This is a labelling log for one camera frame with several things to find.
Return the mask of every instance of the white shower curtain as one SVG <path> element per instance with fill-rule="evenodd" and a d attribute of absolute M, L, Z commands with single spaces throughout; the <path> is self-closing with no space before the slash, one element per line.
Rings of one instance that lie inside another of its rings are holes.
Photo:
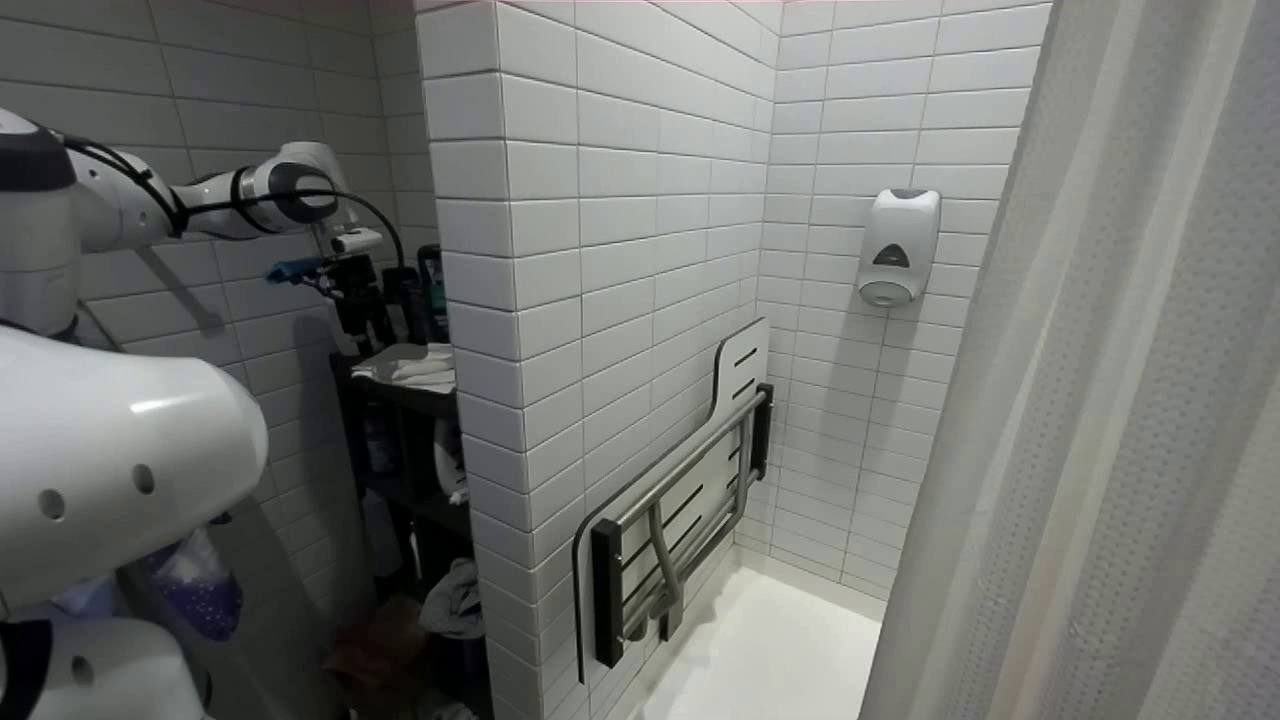
<path fill-rule="evenodd" d="M 1059 0 L 865 720 L 1280 717 L 1280 0 Z"/>

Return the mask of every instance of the wall-mounted dispenser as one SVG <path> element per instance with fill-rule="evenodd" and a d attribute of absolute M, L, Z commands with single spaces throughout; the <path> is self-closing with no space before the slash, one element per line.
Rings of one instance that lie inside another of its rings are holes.
<path fill-rule="evenodd" d="M 943 195 L 926 188 L 884 188 L 876 195 L 855 277 L 868 305 L 904 306 L 922 296 L 938 208 Z"/>

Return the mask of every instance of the white subway tile wall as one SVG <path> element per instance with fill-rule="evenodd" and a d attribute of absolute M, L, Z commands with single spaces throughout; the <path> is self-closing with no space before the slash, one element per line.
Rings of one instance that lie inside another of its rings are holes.
<path fill-rule="evenodd" d="M 640 642 L 575 685 L 571 535 L 712 398 L 749 325 L 781 2 L 419 2 L 419 77 L 496 711 L 625 717 Z"/>
<path fill-rule="evenodd" d="M 887 598 L 1048 0 L 796 0 L 783 11 L 755 306 L 775 439 L 741 544 Z M 876 188 L 943 192 L 926 296 L 853 292 Z"/>
<path fill-rule="evenodd" d="M 377 0 L 3 0 L 0 109 L 141 150 L 171 180 L 224 170 L 280 140 L 326 140 L 358 195 L 430 241 L 413 2 Z M 367 606 L 367 573 L 313 292 L 264 272 L 313 236 L 182 241 L 83 258 L 83 334 L 203 357 L 269 413 L 254 498 L 214 526 L 247 602 L 231 642 L 195 642 L 214 717 L 331 717 L 324 656 Z"/>

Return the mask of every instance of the white shower pan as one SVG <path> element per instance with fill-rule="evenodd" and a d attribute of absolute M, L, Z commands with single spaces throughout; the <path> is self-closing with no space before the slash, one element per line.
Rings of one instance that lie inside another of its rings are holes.
<path fill-rule="evenodd" d="M 879 624 L 741 569 L 640 708 L 640 720 L 855 720 Z"/>

